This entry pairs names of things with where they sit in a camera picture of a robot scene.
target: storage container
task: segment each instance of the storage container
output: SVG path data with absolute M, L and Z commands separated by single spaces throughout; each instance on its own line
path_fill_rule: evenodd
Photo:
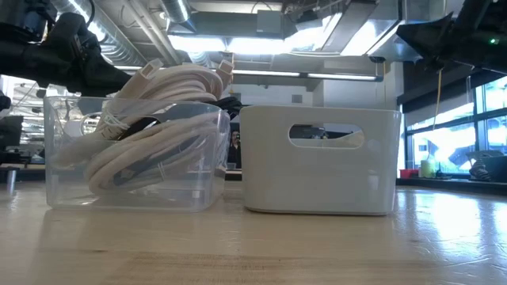
M 349 215 L 392 211 L 400 112 L 250 106 L 240 116 L 249 209 Z M 348 124 L 360 131 L 339 139 L 290 139 L 296 124 Z
M 48 204 L 201 211 L 223 190 L 229 129 L 210 104 L 46 97 Z

